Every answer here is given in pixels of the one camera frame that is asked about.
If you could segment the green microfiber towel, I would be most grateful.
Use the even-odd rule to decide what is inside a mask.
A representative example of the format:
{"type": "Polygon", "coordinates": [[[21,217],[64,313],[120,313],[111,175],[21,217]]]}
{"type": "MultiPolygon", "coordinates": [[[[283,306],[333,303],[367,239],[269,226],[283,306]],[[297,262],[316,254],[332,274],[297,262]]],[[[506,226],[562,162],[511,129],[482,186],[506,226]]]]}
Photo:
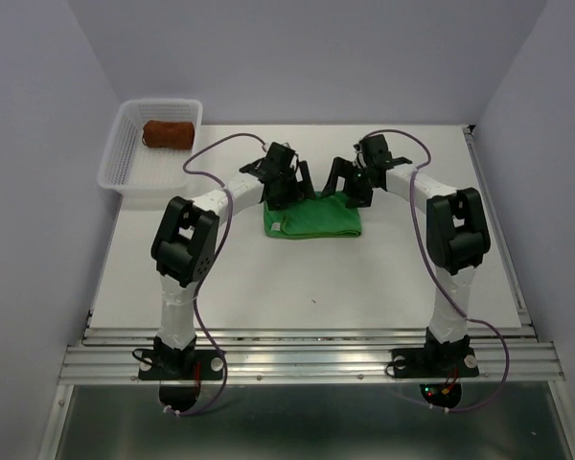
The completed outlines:
{"type": "Polygon", "coordinates": [[[357,238],[362,233],[361,218],[357,208],[346,204],[343,193],[317,194],[285,210],[270,210],[265,204],[264,232],[280,240],[357,238]]]}

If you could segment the brown microfiber towel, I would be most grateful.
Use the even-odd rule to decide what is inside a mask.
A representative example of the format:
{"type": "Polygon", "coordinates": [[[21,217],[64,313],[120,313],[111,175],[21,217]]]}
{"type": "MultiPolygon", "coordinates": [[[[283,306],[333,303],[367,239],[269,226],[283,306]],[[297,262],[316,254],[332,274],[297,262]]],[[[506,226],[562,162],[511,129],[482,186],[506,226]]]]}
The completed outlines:
{"type": "Polygon", "coordinates": [[[191,122],[149,120],[143,126],[143,144],[150,149],[190,150],[196,135],[191,122]]]}

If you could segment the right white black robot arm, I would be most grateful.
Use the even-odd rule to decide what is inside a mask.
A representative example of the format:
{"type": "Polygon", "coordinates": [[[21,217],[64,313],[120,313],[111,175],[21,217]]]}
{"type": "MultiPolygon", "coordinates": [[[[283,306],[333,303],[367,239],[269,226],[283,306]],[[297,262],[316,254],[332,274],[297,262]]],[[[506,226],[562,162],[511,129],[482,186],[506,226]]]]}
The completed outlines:
{"type": "Polygon", "coordinates": [[[416,243],[436,287],[433,313],[427,327],[422,363],[427,371],[443,374],[468,348],[468,315],[476,269],[491,248],[491,237],[480,193],[473,187],[457,189],[423,173],[431,164],[430,149],[416,136],[397,129],[379,129],[355,145],[353,160],[336,157],[322,190],[323,197],[338,191],[348,208],[372,204],[376,189],[409,204],[416,243]],[[406,137],[421,147],[425,160],[414,164],[391,153],[385,134],[406,137]]]}

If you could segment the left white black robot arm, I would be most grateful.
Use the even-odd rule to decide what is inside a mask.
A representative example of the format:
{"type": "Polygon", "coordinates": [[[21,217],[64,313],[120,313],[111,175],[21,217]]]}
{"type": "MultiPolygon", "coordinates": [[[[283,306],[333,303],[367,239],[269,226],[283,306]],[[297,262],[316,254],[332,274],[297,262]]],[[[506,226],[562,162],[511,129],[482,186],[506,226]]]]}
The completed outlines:
{"type": "Polygon", "coordinates": [[[240,167],[227,182],[190,168],[193,160],[208,150],[193,155],[183,170],[206,177],[217,187],[194,199],[172,198],[150,250],[160,275],[162,312],[150,357],[143,361],[175,378],[187,376],[194,368],[195,302],[227,240],[218,238],[219,228],[223,225],[228,232],[236,214],[259,204],[282,211],[315,198],[307,163],[287,143],[263,144],[264,156],[240,167]]]}

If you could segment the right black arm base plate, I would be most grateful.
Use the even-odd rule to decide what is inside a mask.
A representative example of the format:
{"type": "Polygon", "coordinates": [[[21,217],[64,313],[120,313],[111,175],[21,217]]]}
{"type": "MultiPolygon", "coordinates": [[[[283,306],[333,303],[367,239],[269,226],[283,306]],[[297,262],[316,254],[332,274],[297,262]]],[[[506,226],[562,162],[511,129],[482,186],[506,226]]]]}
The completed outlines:
{"type": "Polygon", "coordinates": [[[397,348],[390,351],[391,360],[385,374],[399,380],[439,380],[447,377],[476,378],[480,375],[473,349],[468,352],[435,355],[423,348],[397,348]]]}

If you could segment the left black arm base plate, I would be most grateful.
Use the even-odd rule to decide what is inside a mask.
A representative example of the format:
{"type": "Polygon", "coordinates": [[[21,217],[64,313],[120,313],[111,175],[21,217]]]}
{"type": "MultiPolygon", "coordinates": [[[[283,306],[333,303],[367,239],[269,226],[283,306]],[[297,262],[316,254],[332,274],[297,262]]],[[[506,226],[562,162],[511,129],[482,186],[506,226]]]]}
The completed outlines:
{"type": "Polygon", "coordinates": [[[142,381],[220,381],[224,366],[215,350],[193,350],[184,357],[162,360],[152,349],[135,348],[132,357],[138,362],[138,379],[142,381]]]}

